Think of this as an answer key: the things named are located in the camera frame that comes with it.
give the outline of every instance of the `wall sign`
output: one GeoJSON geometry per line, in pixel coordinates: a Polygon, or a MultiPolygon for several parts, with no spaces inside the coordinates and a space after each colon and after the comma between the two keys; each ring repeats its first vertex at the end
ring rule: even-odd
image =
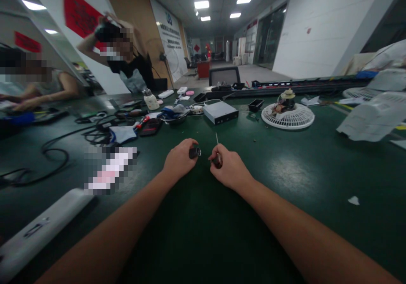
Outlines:
{"type": "Polygon", "coordinates": [[[41,44],[33,39],[30,39],[24,34],[14,31],[14,43],[16,46],[24,48],[31,52],[41,52],[41,44]]]}
{"type": "Polygon", "coordinates": [[[166,11],[156,0],[150,0],[152,11],[161,37],[164,51],[168,59],[170,72],[173,81],[178,80],[187,73],[186,61],[184,59],[184,46],[181,39],[181,32],[178,19],[166,11]]]}
{"type": "MultiPolygon", "coordinates": [[[[93,33],[103,16],[85,0],[63,0],[65,24],[81,37],[93,33]]],[[[102,43],[97,42],[96,48],[101,49],[102,43]]]]}

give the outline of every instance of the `glass door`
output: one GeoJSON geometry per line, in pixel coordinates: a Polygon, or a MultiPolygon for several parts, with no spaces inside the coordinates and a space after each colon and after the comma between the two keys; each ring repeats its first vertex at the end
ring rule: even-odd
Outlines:
{"type": "Polygon", "coordinates": [[[259,21],[254,64],[269,69],[274,67],[286,8],[284,5],[259,21]]]}

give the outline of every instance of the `black shirt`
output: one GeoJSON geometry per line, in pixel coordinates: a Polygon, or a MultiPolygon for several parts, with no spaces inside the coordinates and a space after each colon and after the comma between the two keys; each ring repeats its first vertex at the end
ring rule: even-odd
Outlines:
{"type": "Polygon", "coordinates": [[[134,59],[130,63],[127,63],[126,61],[109,60],[107,60],[107,63],[113,73],[120,73],[120,71],[122,71],[127,78],[130,78],[134,73],[134,70],[138,69],[147,88],[151,88],[154,83],[154,75],[152,74],[152,63],[149,54],[147,55],[147,58],[144,58],[142,55],[136,56],[134,54],[134,56],[134,59]]]}

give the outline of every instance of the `white fan housing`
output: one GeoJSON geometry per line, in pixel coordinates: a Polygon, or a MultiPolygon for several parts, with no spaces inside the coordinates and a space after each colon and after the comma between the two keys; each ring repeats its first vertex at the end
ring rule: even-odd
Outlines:
{"type": "Polygon", "coordinates": [[[404,91],[406,71],[404,69],[385,69],[378,73],[367,87],[355,87],[343,92],[345,98],[363,98],[370,101],[385,91],[404,91]]]}
{"type": "Polygon", "coordinates": [[[337,131],[354,141],[380,141],[404,119],[406,93],[387,91],[355,107],[337,131]]]}
{"type": "Polygon", "coordinates": [[[296,103],[293,110],[272,115],[274,106],[275,103],[265,107],[261,113],[262,120],[273,127],[283,130],[300,130],[314,122],[315,116],[313,112],[302,104],[296,103]]]}

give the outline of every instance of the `green workbench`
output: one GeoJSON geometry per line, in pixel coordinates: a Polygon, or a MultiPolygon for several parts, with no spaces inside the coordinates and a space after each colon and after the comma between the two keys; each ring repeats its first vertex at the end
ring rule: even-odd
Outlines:
{"type": "MultiPolygon", "coordinates": [[[[111,97],[119,103],[133,99],[130,95],[104,96],[71,104],[85,111],[108,109],[111,105],[107,100],[111,97]]],[[[165,104],[172,105],[175,97],[167,98],[165,104]]],[[[162,169],[170,149],[185,138],[199,142],[202,156],[163,201],[120,281],[302,282],[289,257],[252,208],[211,175],[207,158],[216,145],[215,132],[219,142],[239,153],[258,181],[406,281],[406,151],[388,142],[406,135],[398,133],[396,138],[389,135],[378,143],[351,141],[336,132],[346,116],[344,112],[348,111],[338,106],[311,107],[315,121],[305,130],[279,130],[267,126],[262,119],[250,117],[247,105],[252,100],[226,100],[240,111],[237,120],[214,126],[205,116],[188,117],[178,126],[164,124],[156,136],[126,144],[137,147],[141,153],[119,190],[90,202],[12,283],[36,280],[148,184],[162,169]],[[352,196],[359,198],[360,206],[348,203],[352,196]]],[[[276,97],[265,98],[264,107],[275,100],[276,97]]],[[[49,172],[58,161],[47,161],[40,153],[40,146],[81,127],[85,125],[75,124],[69,116],[48,126],[26,128],[0,141],[0,173],[20,167],[35,169],[38,174],[49,172]]],[[[100,164],[88,153],[90,146],[80,133],[60,140],[54,147],[69,151],[72,162],[66,170],[36,185],[0,190],[0,235],[5,240],[70,189],[83,187],[100,164]]]]}

